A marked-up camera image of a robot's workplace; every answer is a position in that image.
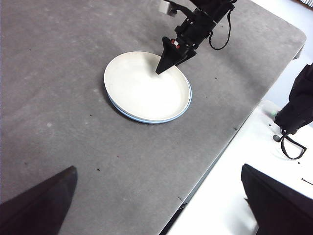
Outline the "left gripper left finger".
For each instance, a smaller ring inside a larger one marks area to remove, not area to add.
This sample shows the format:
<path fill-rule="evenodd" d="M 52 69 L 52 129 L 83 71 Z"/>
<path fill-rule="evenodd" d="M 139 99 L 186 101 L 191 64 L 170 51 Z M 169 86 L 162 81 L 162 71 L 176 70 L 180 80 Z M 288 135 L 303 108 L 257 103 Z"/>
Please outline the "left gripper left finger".
<path fill-rule="evenodd" d="M 0 205 L 2 235 L 57 235 L 78 180 L 70 166 Z"/>

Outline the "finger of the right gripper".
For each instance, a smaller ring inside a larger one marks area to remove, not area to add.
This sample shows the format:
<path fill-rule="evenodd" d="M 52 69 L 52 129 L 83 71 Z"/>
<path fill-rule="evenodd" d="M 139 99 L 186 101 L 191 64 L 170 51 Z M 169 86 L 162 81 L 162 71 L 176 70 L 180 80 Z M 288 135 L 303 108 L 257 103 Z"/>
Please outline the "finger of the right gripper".
<path fill-rule="evenodd" d="M 177 62 L 177 63 L 175 64 L 175 66 L 178 66 L 178 65 L 182 64 L 183 62 L 185 62 L 185 61 L 191 59 L 191 58 L 194 57 L 196 54 L 197 54 L 197 53 L 196 53 L 193 49 L 188 50 L 187 53 L 186 53 L 186 55 L 185 55 L 185 57 L 184 57 L 183 59 L 181 59 L 179 62 Z"/>
<path fill-rule="evenodd" d="M 163 37 L 162 43 L 163 53 L 156 68 L 157 74 L 178 65 L 186 57 L 186 44 L 182 40 Z"/>

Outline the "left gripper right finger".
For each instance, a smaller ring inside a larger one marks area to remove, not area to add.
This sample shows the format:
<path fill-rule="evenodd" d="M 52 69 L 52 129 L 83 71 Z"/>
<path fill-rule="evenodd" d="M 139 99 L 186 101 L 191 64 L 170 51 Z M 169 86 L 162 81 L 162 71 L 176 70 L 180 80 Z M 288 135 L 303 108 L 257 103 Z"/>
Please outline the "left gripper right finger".
<path fill-rule="evenodd" d="M 248 164 L 241 181 L 258 235 L 311 235 L 313 200 Z"/>

